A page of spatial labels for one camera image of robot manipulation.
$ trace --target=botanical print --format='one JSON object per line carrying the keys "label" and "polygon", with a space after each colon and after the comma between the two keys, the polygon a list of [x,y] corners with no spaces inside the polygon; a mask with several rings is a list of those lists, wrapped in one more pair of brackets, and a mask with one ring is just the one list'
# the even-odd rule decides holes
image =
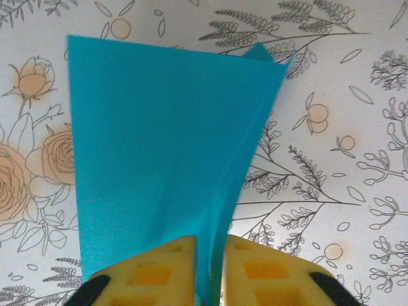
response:
{"label": "botanical print", "polygon": [[[313,160],[309,159],[302,150],[290,145],[288,154],[294,164],[297,164],[299,171],[293,171],[288,166],[283,165],[278,160],[276,151],[280,148],[278,138],[282,133],[275,127],[277,122],[269,121],[264,128],[263,136],[259,142],[259,152],[256,159],[262,159],[270,164],[263,168],[251,165],[250,172],[245,180],[244,189],[255,189],[259,194],[265,194],[267,201],[239,202],[238,206],[271,204],[271,209],[262,214],[244,218],[234,218],[233,224],[237,221],[258,220],[254,226],[250,227],[242,236],[257,243],[275,247],[278,250],[298,255],[302,250],[301,245],[305,243],[303,234],[313,222],[315,216],[325,205],[350,205],[361,206],[366,202],[364,196],[352,186],[347,186],[346,191],[354,201],[338,200],[331,196],[324,189],[324,182],[327,176],[320,170]],[[293,191],[293,200],[274,200],[281,191],[288,187]],[[277,224],[288,231],[288,238],[280,245],[274,245],[276,227],[267,223],[267,219],[273,218],[275,212],[284,205],[292,204],[290,214],[282,214]]]}
{"label": "botanical print", "polygon": [[394,50],[383,53],[379,61],[372,65],[371,82],[380,85],[384,90],[400,91],[407,84],[408,58]]}
{"label": "botanical print", "polygon": [[300,127],[305,121],[311,135],[313,135],[313,133],[322,133],[326,131],[329,126],[329,109],[322,104],[312,104],[313,97],[314,92],[307,97],[305,103],[307,114],[298,120],[295,126],[292,127],[292,131]]}
{"label": "botanical print", "polygon": [[[58,292],[50,295],[38,295],[31,286],[21,285],[3,287],[0,291],[0,303],[6,306],[40,306],[40,305],[64,305],[73,293],[82,284],[82,276],[78,275],[77,268],[81,267],[81,261],[72,258],[56,258],[58,266],[52,266],[50,276],[43,282],[56,283]],[[28,269],[37,271],[36,265],[28,265]]]}
{"label": "botanical print", "polygon": [[157,27],[157,35],[159,35],[159,37],[162,38],[166,30],[166,21],[163,17],[163,12],[161,10],[156,9],[154,10],[154,15],[157,17],[161,17],[161,21],[159,22],[159,25]]}
{"label": "botanical print", "polygon": [[[287,79],[303,74],[317,63],[312,51],[313,43],[329,36],[368,34],[351,28],[349,22],[356,15],[350,6],[327,0],[280,1],[280,13],[270,17],[237,10],[217,10],[215,14],[226,17],[227,21],[215,20],[209,23],[215,32],[200,37],[200,40],[217,40],[217,47],[226,49],[222,54],[264,44],[277,62],[292,58]],[[297,26],[297,33],[282,36],[283,27]]]}
{"label": "botanical print", "polygon": [[[35,120],[31,115],[31,108],[55,90],[54,69],[48,60],[32,57],[20,70],[9,66],[16,71],[17,84],[3,97],[17,95],[22,102],[8,136],[0,128],[0,244],[6,247],[7,240],[18,240],[17,252],[41,245],[44,256],[49,245],[65,246],[64,232],[78,229],[76,216],[65,220],[63,209],[48,212],[68,197],[75,184],[71,125],[65,123],[58,132],[48,125],[63,114],[60,104]],[[40,125],[47,127],[49,136],[36,147],[41,138],[35,131]]]}
{"label": "botanical print", "polygon": [[352,136],[347,135],[342,138],[338,136],[336,137],[336,147],[334,149],[331,149],[330,151],[332,152],[340,151],[345,156],[356,158],[350,152],[355,147],[355,145],[356,145],[356,140]]}
{"label": "botanical print", "polygon": [[34,14],[34,11],[45,8],[47,16],[61,16],[61,10],[69,10],[70,6],[78,6],[77,0],[1,0],[0,1],[0,28],[3,24],[9,24],[14,27],[14,23],[21,19],[25,20],[28,12]]}
{"label": "botanical print", "polygon": [[106,17],[110,19],[110,21],[106,22],[103,26],[101,38],[105,39],[108,34],[110,33],[114,38],[118,40],[125,40],[129,37],[130,32],[132,30],[130,22],[124,18],[123,16],[132,8],[135,4],[135,0],[131,1],[127,4],[124,8],[122,8],[117,15],[117,17],[113,17],[112,12],[109,8],[102,3],[95,1],[96,8]]}
{"label": "botanical print", "polygon": [[[364,41],[374,33],[365,21],[380,23],[373,17],[380,6],[368,1],[358,7],[345,0],[231,7],[185,0],[177,8],[180,20],[171,18],[175,11],[166,2],[148,6],[142,1],[138,18],[146,18],[136,24],[136,1],[131,0],[0,0],[2,41],[9,43],[4,37],[9,33],[21,33],[27,41],[21,49],[15,39],[16,45],[9,43],[0,54],[0,73],[8,75],[0,83],[0,262],[10,265],[7,271],[0,268],[0,306],[62,306],[82,283],[78,253],[68,255],[78,251],[71,238],[78,231],[73,139],[69,120],[62,119],[69,114],[68,84],[61,83],[68,49],[60,46],[71,34],[68,14],[75,17],[77,34],[89,36],[89,29],[100,26],[101,39],[129,41],[140,34],[176,49],[199,50],[210,43],[228,55],[260,42],[276,61],[290,58],[287,84],[301,80],[300,90],[306,89],[287,117],[277,110],[266,123],[237,205],[246,213],[234,216],[230,230],[241,227],[247,239],[322,265],[364,306],[405,298],[408,241],[400,233],[408,216],[408,60],[405,45],[385,41],[389,28],[402,27],[407,1],[394,2],[387,3],[386,34],[377,37],[370,58]],[[208,5],[212,9],[205,16]],[[79,15],[83,12],[86,18]],[[208,24],[189,18],[195,13]],[[102,24],[94,22],[101,17],[106,18]],[[44,22],[31,29],[28,24],[37,20]],[[405,31],[396,35],[406,44]],[[339,52],[327,54],[324,46],[334,43]],[[11,59],[12,52],[18,56]],[[319,83],[327,60],[344,76],[329,90]],[[371,67],[364,68],[365,76],[352,78],[364,60]],[[343,92],[344,99],[322,101],[330,89]],[[15,106],[13,111],[8,105]],[[342,115],[356,110],[364,118],[345,130]],[[361,136],[362,129],[376,124],[378,136]],[[356,228],[361,245],[350,242]],[[4,258],[3,251],[16,259]]]}
{"label": "botanical print", "polygon": [[380,236],[373,244],[379,252],[371,254],[371,259],[379,260],[386,265],[382,270],[370,269],[370,278],[380,281],[377,289],[390,293],[395,283],[399,286],[408,284],[408,241],[399,241],[391,246],[384,236]]}
{"label": "botanical print", "polygon": [[23,102],[18,113],[18,117],[21,118],[27,103],[31,108],[33,100],[39,100],[42,95],[55,90],[52,88],[54,69],[49,61],[39,56],[30,58],[20,71],[12,64],[9,64],[9,66],[15,70],[18,76],[18,84],[14,85],[13,89],[3,94],[3,96],[11,94],[21,96]]}

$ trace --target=leaf drawing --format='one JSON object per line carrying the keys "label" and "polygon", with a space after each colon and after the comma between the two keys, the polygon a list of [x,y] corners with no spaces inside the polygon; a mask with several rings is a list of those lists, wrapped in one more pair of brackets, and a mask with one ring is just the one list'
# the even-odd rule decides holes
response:
{"label": "leaf drawing", "polygon": [[372,100],[372,98],[368,94],[363,92],[361,89],[353,85],[350,85],[349,89],[351,93],[353,94],[353,96],[359,99],[360,101],[367,103],[367,104],[371,104],[371,105],[374,104],[374,101]]}
{"label": "leaf drawing", "polygon": [[30,113],[16,121],[8,137],[8,145],[24,157],[33,151],[34,130],[33,118]]}
{"label": "leaf drawing", "polygon": [[298,127],[300,127],[302,125],[302,123],[305,122],[307,118],[307,115],[304,115],[303,117],[301,117],[298,122],[296,122],[296,124],[292,127],[292,131],[294,131],[295,129],[297,129]]}
{"label": "leaf drawing", "polygon": [[327,263],[329,266],[331,266],[332,268],[337,269],[337,265],[336,265],[334,262],[332,262],[332,261],[330,261],[330,260],[326,260],[326,263]]}
{"label": "leaf drawing", "polygon": [[14,275],[11,277],[11,280],[14,282],[21,281],[24,277],[21,275]]}
{"label": "leaf drawing", "polygon": [[200,5],[200,0],[189,0],[190,3],[193,3],[195,6]]}
{"label": "leaf drawing", "polygon": [[157,34],[159,35],[160,38],[163,37],[165,30],[166,30],[166,21],[163,18],[159,23],[159,27],[157,28]]}
{"label": "leaf drawing", "polygon": [[354,290],[356,291],[356,294],[354,295],[354,298],[361,303],[362,306],[367,306],[367,302],[370,300],[370,295],[371,295],[371,286],[367,286],[364,290],[363,287],[361,286],[359,281],[354,282]]}
{"label": "leaf drawing", "polygon": [[95,1],[95,6],[98,8],[98,10],[104,14],[106,17],[112,18],[112,13],[111,11],[102,3]]}
{"label": "leaf drawing", "polygon": [[351,186],[347,186],[347,191],[353,199],[360,201],[360,202],[365,202],[364,196],[359,192],[357,189]]}
{"label": "leaf drawing", "polygon": [[324,258],[324,256],[320,255],[320,256],[316,257],[315,259],[313,259],[312,262],[313,263],[319,263],[323,258]]}
{"label": "leaf drawing", "polygon": [[314,92],[312,92],[311,94],[309,94],[309,96],[307,97],[306,102],[305,102],[306,110],[308,110],[309,107],[311,106],[312,101],[313,101],[313,96],[314,96]]}
{"label": "leaf drawing", "polygon": [[18,247],[18,252],[24,252],[40,244],[40,242],[44,239],[44,236],[45,233],[43,228],[30,229],[21,240],[20,246]]}
{"label": "leaf drawing", "polygon": [[72,218],[71,222],[69,223],[69,228],[70,228],[71,230],[75,230],[75,231],[78,230],[78,215],[75,215],[75,216]]}
{"label": "leaf drawing", "polygon": [[13,230],[13,238],[20,238],[27,231],[27,221],[19,220]]}
{"label": "leaf drawing", "polygon": [[317,242],[312,242],[312,245],[315,249],[320,250],[320,245]]}
{"label": "leaf drawing", "polygon": [[340,61],[341,64],[344,64],[345,62],[351,61],[354,59],[357,55],[359,55],[363,51],[363,49],[356,49],[354,51],[351,51],[348,53],[343,59]]}
{"label": "leaf drawing", "polygon": [[398,13],[395,15],[394,20],[390,25],[390,29],[392,29],[397,23],[400,22],[401,18],[405,15],[405,11],[407,10],[408,3],[404,1],[398,10]]}
{"label": "leaf drawing", "polygon": [[333,173],[333,174],[332,174],[332,177],[337,177],[337,178],[339,178],[339,177],[345,177],[345,176],[346,176],[346,174],[340,173],[340,172],[337,172],[337,173]]}
{"label": "leaf drawing", "polygon": [[109,26],[110,26],[109,22],[105,23],[105,25],[103,26],[102,33],[101,33],[102,40],[104,40],[108,36]]}
{"label": "leaf drawing", "polygon": [[32,263],[27,264],[27,268],[31,271],[38,271],[38,267]]}
{"label": "leaf drawing", "polygon": [[156,15],[156,16],[161,16],[161,15],[163,15],[163,12],[161,11],[161,10],[154,10],[154,14]]}
{"label": "leaf drawing", "polygon": [[131,8],[132,6],[135,4],[135,0],[131,1],[128,5],[126,5],[123,10],[120,11],[119,13],[119,17],[125,15]]}
{"label": "leaf drawing", "polygon": [[13,236],[14,223],[6,223],[0,225],[0,242],[6,241]]}
{"label": "leaf drawing", "polygon": [[50,243],[58,249],[62,249],[65,246],[66,239],[67,236],[63,232],[56,230],[51,231],[49,237]]}
{"label": "leaf drawing", "polygon": [[350,222],[341,222],[339,226],[337,226],[337,231],[347,231],[350,227]]}

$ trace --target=blue paper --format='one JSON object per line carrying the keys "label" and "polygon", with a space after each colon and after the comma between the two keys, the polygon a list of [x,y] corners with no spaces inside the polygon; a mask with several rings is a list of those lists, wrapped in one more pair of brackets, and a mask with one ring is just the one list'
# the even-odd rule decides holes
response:
{"label": "blue paper", "polygon": [[84,279],[198,236],[196,290],[217,300],[228,225],[287,66],[70,36]]}

